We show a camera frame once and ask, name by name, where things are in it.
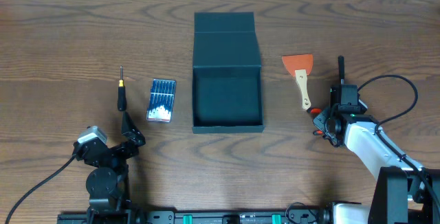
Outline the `red-handled pliers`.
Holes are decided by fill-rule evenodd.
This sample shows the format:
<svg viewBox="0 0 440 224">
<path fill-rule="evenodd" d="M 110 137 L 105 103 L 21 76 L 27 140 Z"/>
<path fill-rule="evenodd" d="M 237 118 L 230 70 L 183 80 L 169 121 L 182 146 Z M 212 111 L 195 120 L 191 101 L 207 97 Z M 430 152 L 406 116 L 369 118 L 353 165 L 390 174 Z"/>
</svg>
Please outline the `red-handled pliers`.
<svg viewBox="0 0 440 224">
<path fill-rule="evenodd" d="M 310 107 L 307 109 L 307 112 L 308 112 L 308 114 L 311 114 L 313 117 L 316 117 L 317 115 L 319 115 L 322 112 L 322 109 Z M 323 135 L 323 132 L 321 130 L 315 130 L 313 132 L 313 135 L 315 135 L 315 136 Z"/>
</svg>

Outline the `blue screwdriver bit case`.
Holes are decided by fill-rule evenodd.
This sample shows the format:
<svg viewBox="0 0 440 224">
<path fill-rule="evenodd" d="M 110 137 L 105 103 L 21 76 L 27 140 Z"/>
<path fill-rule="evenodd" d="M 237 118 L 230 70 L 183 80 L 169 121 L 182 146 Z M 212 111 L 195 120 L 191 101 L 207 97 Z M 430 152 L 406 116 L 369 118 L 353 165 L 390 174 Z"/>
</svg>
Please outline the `blue screwdriver bit case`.
<svg viewBox="0 0 440 224">
<path fill-rule="evenodd" d="M 175 80 L 153 80 L 146 112 L 146 119 L 149 122 L 171 122 L 176 85 Z"/>
</svg>

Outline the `red scraper wooden handle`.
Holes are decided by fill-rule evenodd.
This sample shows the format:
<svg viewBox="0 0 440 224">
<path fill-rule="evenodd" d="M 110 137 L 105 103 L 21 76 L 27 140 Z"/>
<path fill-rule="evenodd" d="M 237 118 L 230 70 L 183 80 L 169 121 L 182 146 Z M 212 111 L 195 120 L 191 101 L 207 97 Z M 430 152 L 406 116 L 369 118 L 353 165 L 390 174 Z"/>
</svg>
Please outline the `red scraper wooden handle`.
<svg viewBox="0 0 440 224">
<path fill-rule="evenodd" d="M 311 108 L 311 100 L 307 90 L 308 75 L 311 73 L 314 64 L 312 54 L 301 54 L 282 56 L 283 64 L 290 75 L 295 79 L 301 94 L 302 108 Z"/>
</svg>

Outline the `small black-handled hammer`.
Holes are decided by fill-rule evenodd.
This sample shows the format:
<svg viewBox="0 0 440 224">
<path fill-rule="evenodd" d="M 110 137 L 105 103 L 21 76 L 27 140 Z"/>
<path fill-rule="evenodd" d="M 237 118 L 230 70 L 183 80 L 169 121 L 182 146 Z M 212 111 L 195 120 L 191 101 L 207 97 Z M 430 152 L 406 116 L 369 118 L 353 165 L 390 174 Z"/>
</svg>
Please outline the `small black-handled hammer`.
<svg viewBox="0 0 440 224">
<path fill-rule="evenodd" d="M 338 70 L 339 70 L 340 84 L 343 85 L 345 79 L 344 56 L 338 56 Z"/>
</svg>

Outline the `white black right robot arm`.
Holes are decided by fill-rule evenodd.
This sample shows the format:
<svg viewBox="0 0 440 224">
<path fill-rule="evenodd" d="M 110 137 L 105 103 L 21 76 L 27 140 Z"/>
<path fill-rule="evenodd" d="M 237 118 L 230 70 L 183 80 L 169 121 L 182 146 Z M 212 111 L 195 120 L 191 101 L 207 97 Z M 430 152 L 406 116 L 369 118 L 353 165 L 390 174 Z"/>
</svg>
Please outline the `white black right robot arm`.
<svg viewBox="0 0 440 224">
<path fill-rule="evenodd" d="M 372 203 L 333 203 L 329 223 L 438 223 L 439 170 L 397 147 L 369 115 L 320 112 L 313 124 L 332 146 L 357 155 L 376 180 Z"/>
</svg>

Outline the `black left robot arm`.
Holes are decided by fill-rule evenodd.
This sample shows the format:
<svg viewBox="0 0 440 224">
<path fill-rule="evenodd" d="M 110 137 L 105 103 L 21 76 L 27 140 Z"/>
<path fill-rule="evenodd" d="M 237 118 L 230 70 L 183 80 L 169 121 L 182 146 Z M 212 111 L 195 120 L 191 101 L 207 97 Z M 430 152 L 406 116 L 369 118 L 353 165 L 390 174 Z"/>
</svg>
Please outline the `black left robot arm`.
<svg viewBox="0 0 440 224">
<path fill-rule="evenodd" d="M 127 163 L 139 154 L 139 147 L 146 141 L 126 111 L 122 114 L 121 134 L 126 141 L 109 147 L 105 133 L 97 126 L 90 126 L 74 142 L 75 159 L 95 168 L 86 180 L 87 223 L 146 222 L 143 210 L 130 199 Z"/>
</svg>

